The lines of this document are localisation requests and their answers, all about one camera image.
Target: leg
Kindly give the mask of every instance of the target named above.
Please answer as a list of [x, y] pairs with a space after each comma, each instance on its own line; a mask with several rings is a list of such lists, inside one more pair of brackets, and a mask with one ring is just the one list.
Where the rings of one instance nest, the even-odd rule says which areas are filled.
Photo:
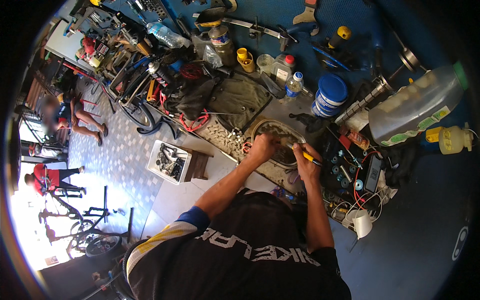
[[72, 125], [72, 130], [73, 130], [73, 132], [78, 132], [79, 134], [85, 134], [85, 135], [93, 136], [96, 139], [97, 142], [100, 139], [98, 137], [98, 134], [96, 133], [96, 131], [91, 131], [86, 127], [82, 127], [82, 126], [78, 126], [78, 125]]
[[69, 177], [70, 175], [73, 175], [73, 174], [79, 174], [80, 171], [78, 168], [76, 169], [67, 169], [67, 170], [59, 170], [59, 177], [60, 177], [60, 180], [66, 178], [66, 177]]
[[87, 113], [86, 111], [84, 111], [83, 109], [77, 110], [75, 112], [75, 116], [79, 119], [87, 121], [90, 124], [94, 124], [95, 127], [103, 133], [105, 128], [100, 123], [95, 121], [95, 119], [92, 116], [90, 116], [90, 114]]
[[60, 181], [59, 188], [69, 190], [69, 191], [81, 191], [82, 188], [79, 188], [76, 185], [66, 183], [64, 181]]

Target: flip-flop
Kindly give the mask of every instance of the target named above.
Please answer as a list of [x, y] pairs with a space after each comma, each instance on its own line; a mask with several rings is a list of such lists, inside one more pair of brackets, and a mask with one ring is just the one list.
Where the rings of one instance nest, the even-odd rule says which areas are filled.
[[100, 139], [100, 141], [98, 141], [98, 146], [101, 147], [102, 144], [103, 144], [103, 141], [102, 141], [102, 135], [100, 134], [100, 131], [97, 131], [96, 134], [98, 135], [98, 138]]
[[107, 135], [108, 135], [107, 125], [106, 125], [105, 123], [103, 123], [102, 126], [105, 128], [105, 129], [103, 130], [103, 136], [104, 136], [104, 137], [107, 137]]

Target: metal tray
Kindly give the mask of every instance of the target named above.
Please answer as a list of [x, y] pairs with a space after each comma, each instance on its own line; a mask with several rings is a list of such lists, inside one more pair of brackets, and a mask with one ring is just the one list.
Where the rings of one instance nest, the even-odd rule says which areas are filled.
[[[252, 141], [255, 140], [257, 134], [262, 134], [266, 131], [270, 131], [273, 135], [281, 138], [287, 137], [290, 143], [305, 143], [305, 138], [300, 133], [274, 119], [260, 121], [252, 131]], [[269, 161], [285, 169], [295, 169], [297, 167], [297, 161], [293, 152], [286, 146], [282, 146]]]

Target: water bottle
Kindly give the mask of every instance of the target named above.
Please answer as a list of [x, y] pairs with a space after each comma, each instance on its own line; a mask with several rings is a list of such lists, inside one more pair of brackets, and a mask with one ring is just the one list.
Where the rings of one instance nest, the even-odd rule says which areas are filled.
[[295, 100], [303, 89], [303, 74], [295, 72], [293, 76], [290, 76], [285, 83], [285, 97], [283, 103], [287, 103]]
[[190, 46], [190, 41], [186, 38], [174, 33], [170, 28], [161, 22], [153, 22], [147, 24], [147, 32], [155, 35], [157, 40], [167, 45], [170, 49]]

